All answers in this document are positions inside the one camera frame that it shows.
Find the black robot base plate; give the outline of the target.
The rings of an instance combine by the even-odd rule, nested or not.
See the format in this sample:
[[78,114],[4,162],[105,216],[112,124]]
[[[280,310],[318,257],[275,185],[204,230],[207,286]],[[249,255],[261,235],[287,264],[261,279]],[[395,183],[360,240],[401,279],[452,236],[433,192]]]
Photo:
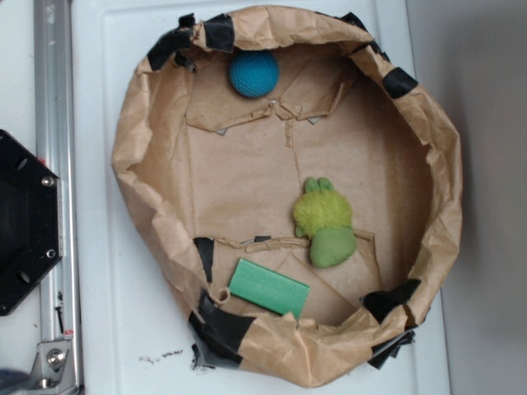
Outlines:
[[61,259],[58,177],[1,131],[1,315],[8,316]]

